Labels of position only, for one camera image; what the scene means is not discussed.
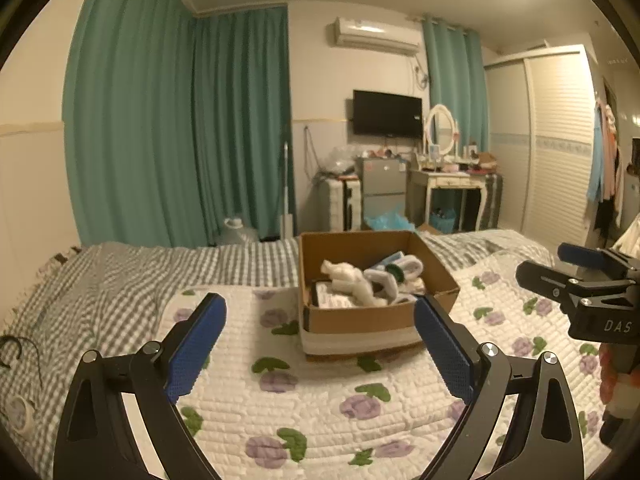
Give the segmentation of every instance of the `black flat screen tv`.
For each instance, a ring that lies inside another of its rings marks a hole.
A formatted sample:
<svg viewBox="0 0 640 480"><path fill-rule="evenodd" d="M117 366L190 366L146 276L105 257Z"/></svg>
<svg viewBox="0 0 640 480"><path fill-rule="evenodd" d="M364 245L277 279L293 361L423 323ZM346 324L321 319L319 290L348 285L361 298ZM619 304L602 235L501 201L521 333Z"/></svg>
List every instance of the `black flat screen tv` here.
<svg viewBox="0 0 640 480"><path fill-rule="evenodd" d="M422 99L354 90L353 133L421 139Z"/></svg>

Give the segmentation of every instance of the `curtain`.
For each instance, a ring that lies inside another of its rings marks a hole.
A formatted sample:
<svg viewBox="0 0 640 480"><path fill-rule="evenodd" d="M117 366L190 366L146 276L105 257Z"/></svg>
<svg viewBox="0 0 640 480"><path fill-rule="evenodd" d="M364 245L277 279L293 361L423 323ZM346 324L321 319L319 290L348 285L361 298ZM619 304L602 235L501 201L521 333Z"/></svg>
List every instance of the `curtain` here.
<svg viewBox="0 0 640 480"><path fill-rule="evenodd" d="M430 72L431 106L444 104L458 121L460 146L489 147L489 121L480 36L446 23L422 22Z"/></svg>
<svg viewBox="0 0 640 480"><path fill-rule="evenodd" d="M194 18L180 0L85 0L63 95L83 244L206 244L191 110Z"/></svg>
<svg viewBox="0 0 640 480"><path fill-rule="evenodd" d="M286 7L197 20L193 73L198 174L209 240L231 216L257 228L261 238L276 235L283 142L291 146ZM290 163L289 204L295 210L292 174Z"/></svg>

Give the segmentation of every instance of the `white suitcase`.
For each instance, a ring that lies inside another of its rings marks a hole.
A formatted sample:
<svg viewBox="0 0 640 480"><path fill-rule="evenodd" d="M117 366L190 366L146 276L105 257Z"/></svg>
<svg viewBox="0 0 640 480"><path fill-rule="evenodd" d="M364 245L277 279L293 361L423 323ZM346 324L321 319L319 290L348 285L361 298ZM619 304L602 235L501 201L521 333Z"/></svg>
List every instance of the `white suitcase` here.
<svg viewBox="0 0 640 480"><path fill-rule="evenodd" d="M362 226L362 186L359 180L327 179L320 183L322 231L360 231Z"/></svg>

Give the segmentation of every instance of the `floral quilt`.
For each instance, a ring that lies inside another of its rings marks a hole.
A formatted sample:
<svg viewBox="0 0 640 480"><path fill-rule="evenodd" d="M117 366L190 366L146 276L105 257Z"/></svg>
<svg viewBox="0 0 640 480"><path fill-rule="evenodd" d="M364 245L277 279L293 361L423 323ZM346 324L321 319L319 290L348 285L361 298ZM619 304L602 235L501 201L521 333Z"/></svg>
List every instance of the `floral quilt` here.
<svg viewBox="0 0 640 480"><path fill-rule="evenodd" d="M558 304L516 284L515 269L523 259L501 251L455 272L461 291L451 317L478 341L495 342L507 354L558 355L574 396L589 473L608 452L597 436L604 410L597 349L568 337ZM226 327L178 408L225 480L414 479L464 409L425 350L308 362L298 336L295 288L190 288L167 305L157 338L209 291L226 298ZM494 464L514 397L504 403L477 476ZM146 459L148 444L141 451ZM162 478L157 459L149 469Z"/></svg>

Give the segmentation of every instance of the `metal screw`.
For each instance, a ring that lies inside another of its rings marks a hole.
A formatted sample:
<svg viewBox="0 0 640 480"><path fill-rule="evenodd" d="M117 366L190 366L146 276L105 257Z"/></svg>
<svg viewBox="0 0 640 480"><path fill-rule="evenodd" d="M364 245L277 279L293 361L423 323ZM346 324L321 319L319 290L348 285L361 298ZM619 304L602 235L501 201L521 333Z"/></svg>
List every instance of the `metal screw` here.
<svg viewBox="0 0 640 480"><path fill-rule="evenodd" d="M96 352L95 350L89 350L82 356L82 361L84 361L85 363L93 363L97 358L98 352Z"/></svg>
<svg viewBox="0 0 640 480"><path fill-rule="evenodd" d="M142 351L147 355L157 354L160 349L160 343L158 341L148 341L142 347Z"/></svg>
<svg viewBox="0 0 640 480"><path fill-rule="evenodd" d="M558 356L553 352L545 352L542 354L542 358L549 363L550 365L554 365L558 362Z"/></svg>
<svg viewBox="0 0 640 480"><path fill-rule="evenodd" d="M493 343L484 343L482 345L482 353L488 355L489 357L494 357L498 355L498 347Z"/></svg>

